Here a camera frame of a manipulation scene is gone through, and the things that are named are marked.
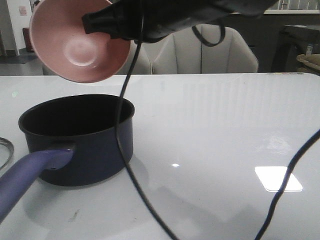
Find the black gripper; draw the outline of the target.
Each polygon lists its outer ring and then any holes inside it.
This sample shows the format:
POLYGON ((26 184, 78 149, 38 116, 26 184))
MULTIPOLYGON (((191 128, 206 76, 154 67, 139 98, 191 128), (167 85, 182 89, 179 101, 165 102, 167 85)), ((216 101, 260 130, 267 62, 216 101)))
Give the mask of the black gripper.
POLYGON ((82 23, 87 34, 107 33, 113 39, 156 43, 233 13, 256 17, 274 4, 274 0, 119 0, 84 14, 82 23))

